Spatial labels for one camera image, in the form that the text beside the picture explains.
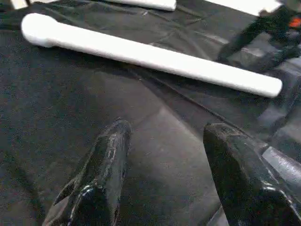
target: white surface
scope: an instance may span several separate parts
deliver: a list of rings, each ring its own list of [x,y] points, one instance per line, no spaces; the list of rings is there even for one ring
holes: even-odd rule
[[[34,45],[59,46],[265,97],[277,96],[282,88],[276,78],[62,24],[41,14],[26,15],[21,27],[23,36]]]
[[[10,0],[10,2],[12,3],[14,9],[27,7],[25,0]]]
[[[105,0],[122,4],[174,11],[176,0]]]
[[[278,8],[281,3],[275,0],[206,0],[218,5],[227,6],[251,15],[258,16],[263,9],[271,12]]]

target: white foam stick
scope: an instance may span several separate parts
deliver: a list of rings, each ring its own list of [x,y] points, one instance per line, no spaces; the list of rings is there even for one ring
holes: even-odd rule
[[[176,8],[176,0],[105,0],[110,2],[117,2],[122,4],[157,8],[166,11],[174,11]]]
[[[282,88],[276,78],[62,24],[41,14],[26,15],[21,27],[34,45],[72,49],[265,97],[276,97]]]

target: black fabric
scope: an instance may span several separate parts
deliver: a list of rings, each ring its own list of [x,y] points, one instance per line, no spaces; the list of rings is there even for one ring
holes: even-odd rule
[[[284,84],[277,98],[268,99],[32,46],[20,33],[23,16],[32,12],[208,60],[254,20],[203,0],[178,0],[175,12],[62,0],[1,14],[3,222],[40,225],[96,135],[117,117],[134,127],[121,225],[226,225],[202,146],[208,121],[225,121],[301,161],[299,59],[268,73]],[[260,35],[230,62],[244,67],[275,50],[268,39]]]

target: orange component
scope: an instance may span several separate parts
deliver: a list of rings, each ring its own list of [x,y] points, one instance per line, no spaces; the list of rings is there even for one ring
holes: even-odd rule
[[[295,17],[289,23],[290,27],[300,27],[301,26],[301,18]]]

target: black plastic sheet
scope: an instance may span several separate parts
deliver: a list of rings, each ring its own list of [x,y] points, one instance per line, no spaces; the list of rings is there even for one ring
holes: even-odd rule
[[[20,32],[23,16],[32,12],[208,60],[215,60],[221,46],[254,20],[203,0],[178,0],[175,12],[62,0],[1,14],[3,222],[39,225],[97,133],[116,117],[129,120],[136,134],[121,225],[218,220],[226,225],[199,146],[208,121],[225,121],[301,161],[299,59],[268,73],[284,87],[277,98],[263,98],[101,57],[32,46]],[[273,51],[267,41],[267,35],[260,35],[232,64],[246,67]]]

